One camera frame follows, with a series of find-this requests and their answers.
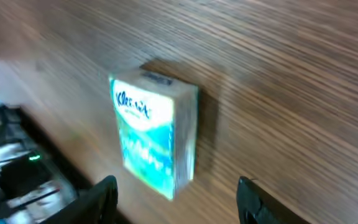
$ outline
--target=wooden table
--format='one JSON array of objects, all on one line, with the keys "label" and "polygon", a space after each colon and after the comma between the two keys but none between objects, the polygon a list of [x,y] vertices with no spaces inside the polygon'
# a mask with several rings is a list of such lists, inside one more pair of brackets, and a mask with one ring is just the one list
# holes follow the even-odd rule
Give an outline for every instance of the wooden table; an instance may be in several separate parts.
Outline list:
[{"label": "wooden table", "polygon": [[[195,180],[122,168],[109,72],[199,85]],[[239,223],[240,175],[311,223],[358,223],[358,1],[0,0],[0,91],[134,223]]]}]

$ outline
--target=brown wooden surface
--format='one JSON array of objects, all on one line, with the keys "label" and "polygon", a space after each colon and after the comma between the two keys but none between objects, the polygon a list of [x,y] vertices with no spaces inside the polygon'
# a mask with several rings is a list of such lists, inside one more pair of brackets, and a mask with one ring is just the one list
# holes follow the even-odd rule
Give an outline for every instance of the brown wooden surface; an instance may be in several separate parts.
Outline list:
[{"label": "brown wooden surface", "polygon": [[[195,181],[121,165],[108,72],[199,85]],[[240,175],[312,223],[358,223],[358,0],[0,0],[0,91],[134,223],[238,223]]]}]

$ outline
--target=teal package front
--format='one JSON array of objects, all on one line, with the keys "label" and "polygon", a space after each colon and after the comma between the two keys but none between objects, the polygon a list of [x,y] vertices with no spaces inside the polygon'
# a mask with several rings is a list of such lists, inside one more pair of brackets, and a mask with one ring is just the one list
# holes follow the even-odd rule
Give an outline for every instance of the teal package front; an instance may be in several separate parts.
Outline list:
[{"label": "teal package front", "polygon": [[174,101],[120,80],[110,80],[124,167],[172,199],[174,173]]}]

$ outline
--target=kleenex tissue pack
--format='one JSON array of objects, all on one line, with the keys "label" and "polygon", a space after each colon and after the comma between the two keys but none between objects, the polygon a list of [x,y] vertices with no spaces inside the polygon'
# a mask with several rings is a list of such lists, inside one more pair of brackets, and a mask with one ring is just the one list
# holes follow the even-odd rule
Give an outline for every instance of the kleenex tissue pack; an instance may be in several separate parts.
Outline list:
[{"label": "kleenex tissue pack", "polygon": [[109,81],[124,167],[173,199],[193,179],[198,87],[141,69]]}]

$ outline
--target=green led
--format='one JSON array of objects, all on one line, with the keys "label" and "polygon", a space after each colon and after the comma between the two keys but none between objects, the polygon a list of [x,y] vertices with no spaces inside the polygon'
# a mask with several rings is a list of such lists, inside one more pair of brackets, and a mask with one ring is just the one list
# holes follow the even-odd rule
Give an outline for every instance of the green led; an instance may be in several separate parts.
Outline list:
[{"label": "green led", "polygon": [[40,155],[37,155],[37,156],[30,156],[30,157],[29,157],[29,160],[34,161],[34,160],[37,160],[37,159],[40,159],[40,158],[41,158],[41,156],[40,156]]}]

